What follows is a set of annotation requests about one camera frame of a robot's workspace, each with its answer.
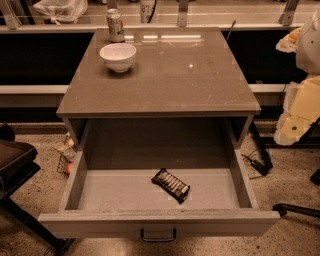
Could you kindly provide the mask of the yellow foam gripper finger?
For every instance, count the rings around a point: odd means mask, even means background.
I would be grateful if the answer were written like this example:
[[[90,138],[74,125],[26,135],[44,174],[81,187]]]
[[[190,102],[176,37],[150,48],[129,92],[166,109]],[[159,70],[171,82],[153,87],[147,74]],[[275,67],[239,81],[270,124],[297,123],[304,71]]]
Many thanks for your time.
[[[285,92],[274,141],[282,146],[298,142],[319,118],[320,76],[308,77],[301,83],[291,82]]]

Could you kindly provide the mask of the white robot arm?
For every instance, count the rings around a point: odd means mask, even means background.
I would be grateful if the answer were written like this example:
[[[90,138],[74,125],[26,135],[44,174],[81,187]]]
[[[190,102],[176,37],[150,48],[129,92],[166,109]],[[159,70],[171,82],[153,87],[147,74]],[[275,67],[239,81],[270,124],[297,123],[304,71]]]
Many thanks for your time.
[[[274,133],[278,145],[298,142],[320,118],[320,12],[316,10],[306,23],[281,39],[276,49],[296,54],[296,66],[307,73],[300,83],[286,89],[283,113]]]

